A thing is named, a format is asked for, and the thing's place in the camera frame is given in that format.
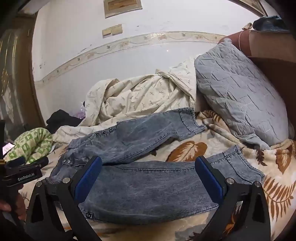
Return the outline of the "person left hand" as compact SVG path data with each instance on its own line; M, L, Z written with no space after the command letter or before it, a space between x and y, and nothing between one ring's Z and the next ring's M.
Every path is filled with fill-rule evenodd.
M15 203L13 206L5 202L4 200L1 200L0 203L0 209L1 211L10 212L14 210L19 218L19 220L25 220L26 219L26 206L25 202L23 200L23 197L20 193L16 196Z

